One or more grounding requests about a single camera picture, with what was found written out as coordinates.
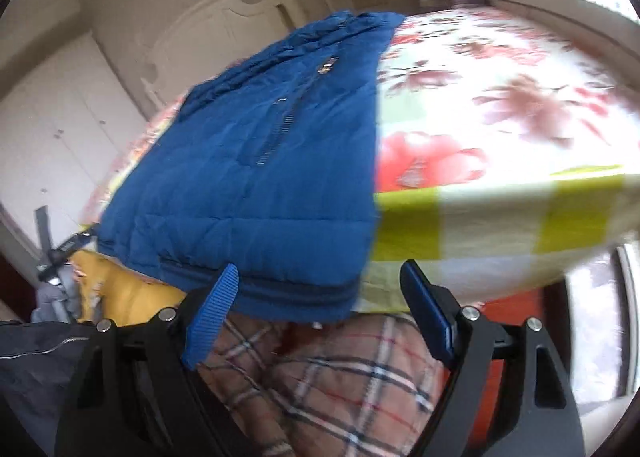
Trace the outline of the blue quilted down jacket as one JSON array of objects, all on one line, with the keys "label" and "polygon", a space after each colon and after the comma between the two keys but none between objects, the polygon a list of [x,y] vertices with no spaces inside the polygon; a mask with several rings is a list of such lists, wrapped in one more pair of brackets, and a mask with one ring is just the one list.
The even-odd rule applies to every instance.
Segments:
[{"label": "blue quilted down jacket", "polygon": [[376,71],[402,16],[334,13],[186,95],[117,188],[96,247],[191,291],[226,266],[235,311],[332,323],[378,225]]}]

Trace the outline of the yellow garment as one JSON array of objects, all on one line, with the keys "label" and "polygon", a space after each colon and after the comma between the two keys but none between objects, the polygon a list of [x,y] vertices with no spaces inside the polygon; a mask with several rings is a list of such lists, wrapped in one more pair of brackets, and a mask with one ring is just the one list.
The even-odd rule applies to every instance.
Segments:
[{"label": "yellow garment", "polygon": [[93,251],[76,252],[70,264],[80,293],[81,321],[109,318],[117,326],[143,324],[164,307],[177,307],[186,296]]}]

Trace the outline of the dark navy garment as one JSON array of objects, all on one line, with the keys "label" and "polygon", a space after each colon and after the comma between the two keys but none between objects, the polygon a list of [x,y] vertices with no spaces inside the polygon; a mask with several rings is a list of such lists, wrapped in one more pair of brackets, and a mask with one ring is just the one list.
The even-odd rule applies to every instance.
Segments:
[{"label": "dark navy garment", "polygon": [[52,456],[70,379],[94,326],[1,324],[1,435],[28,455]]}]

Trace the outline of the white wardrobe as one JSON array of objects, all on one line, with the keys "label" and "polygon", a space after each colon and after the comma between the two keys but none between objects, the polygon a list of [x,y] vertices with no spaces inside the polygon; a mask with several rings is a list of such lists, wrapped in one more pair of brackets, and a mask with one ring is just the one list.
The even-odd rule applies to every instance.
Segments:
[{"label": "white wardrobe", "polygon": [[119,154],[144,131],[138,107],[92,35],[66,44],[1,101],[1,203],[30,241],[47,207],[53,241],[82,211]]}]

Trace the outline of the plaid trousers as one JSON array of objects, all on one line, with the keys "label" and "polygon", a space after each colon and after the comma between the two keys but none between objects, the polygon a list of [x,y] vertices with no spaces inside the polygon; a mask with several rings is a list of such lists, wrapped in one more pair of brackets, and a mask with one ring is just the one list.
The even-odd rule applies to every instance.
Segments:
[{"label": "plaid trousers", "polygon": [[318,328],[232,313],[198,373],[261,456],[405,456],[442,393],[408,314]]}]

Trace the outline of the floral bed sheet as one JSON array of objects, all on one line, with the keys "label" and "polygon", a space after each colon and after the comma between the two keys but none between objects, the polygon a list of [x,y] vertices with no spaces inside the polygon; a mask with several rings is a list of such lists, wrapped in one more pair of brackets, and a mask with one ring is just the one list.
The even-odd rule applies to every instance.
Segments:
[{"label": "floral bed sheet", "polygon": [[[378,225],[352,312],[404,310],[408,259],[487,300],[548,284],[638,229],[637,92],[570,40],[494,8],[401,16],[376,71]],[[98,231],[196,86],[96,196]]]}]

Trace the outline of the white wooden headboard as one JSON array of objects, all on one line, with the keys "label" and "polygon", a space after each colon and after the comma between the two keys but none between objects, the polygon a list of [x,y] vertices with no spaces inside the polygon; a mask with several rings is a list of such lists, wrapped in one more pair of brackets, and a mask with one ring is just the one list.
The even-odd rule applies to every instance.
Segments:
[{"label": "white wooden headboard", "polygon": [[145,95],[162,110],[195,84],[219,76],[307,23],[299,0],[201,0],[165,29],[146,54],[155,78],[141,79]]}]

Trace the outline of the white window sill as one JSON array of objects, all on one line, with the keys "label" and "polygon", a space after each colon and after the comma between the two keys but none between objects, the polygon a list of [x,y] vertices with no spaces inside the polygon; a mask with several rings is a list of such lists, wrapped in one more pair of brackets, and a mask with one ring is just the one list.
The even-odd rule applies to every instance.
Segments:
[{"label": "white window sill", "polygon": [[568,38],[639,83],[639,25],[586,0],[487,0]]}]

